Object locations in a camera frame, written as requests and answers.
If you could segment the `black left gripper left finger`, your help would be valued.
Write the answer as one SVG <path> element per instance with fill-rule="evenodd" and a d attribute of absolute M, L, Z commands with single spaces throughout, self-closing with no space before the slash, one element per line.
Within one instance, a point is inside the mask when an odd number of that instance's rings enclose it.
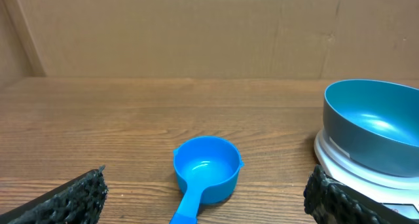
<path fill-rule="evenodd" d="M 7 224 L 97 224 L 108 187 L 104 166 L 93 169 L 63 185 L 1 214 Z"/>

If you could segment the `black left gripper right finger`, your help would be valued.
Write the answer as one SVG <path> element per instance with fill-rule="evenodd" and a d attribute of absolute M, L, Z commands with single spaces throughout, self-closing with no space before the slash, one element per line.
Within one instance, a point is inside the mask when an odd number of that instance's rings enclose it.
<path fill-rule="evenodd" d="M 328 176 L 319 164 L 303 196 L 305 213 L 319 224 L 418 224 Z"/>

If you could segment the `blue plastic measuring scoop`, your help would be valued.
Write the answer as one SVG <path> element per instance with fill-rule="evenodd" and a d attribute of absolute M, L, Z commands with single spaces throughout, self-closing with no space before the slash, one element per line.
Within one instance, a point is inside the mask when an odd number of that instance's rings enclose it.
<path fill-rule="evenodd" d="M 173 168 L 183 198 L 170 224 L 196 224 L 201 205 L 217 204 L 235 190 L 241 154 L 230 141 L 217 136 L 192 138 L 173 150 Z"/>

